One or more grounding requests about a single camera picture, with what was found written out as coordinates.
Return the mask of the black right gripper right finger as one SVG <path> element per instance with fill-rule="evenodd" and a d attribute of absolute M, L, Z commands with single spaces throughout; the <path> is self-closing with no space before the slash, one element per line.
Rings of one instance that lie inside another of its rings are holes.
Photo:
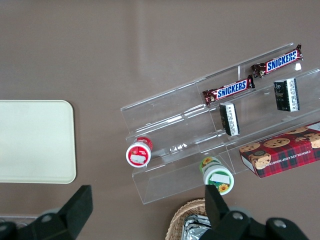
<path fill-rule="evenodd" d="M 205 186 L 205 211 L 211 228 L 202 240 L 248 240 L 250 218 L 238 210 L 230 210 L 214 185 Z"/>

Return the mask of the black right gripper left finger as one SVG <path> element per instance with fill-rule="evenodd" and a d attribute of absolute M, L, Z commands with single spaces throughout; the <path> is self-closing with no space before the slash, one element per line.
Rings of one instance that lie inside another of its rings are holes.
<path fill-rule="evenodd" d="M 21 229 L 23 240 L 75 240 L 93 212 L 92 186 L 83 185 L 56 213 L 38 217 Z"/>

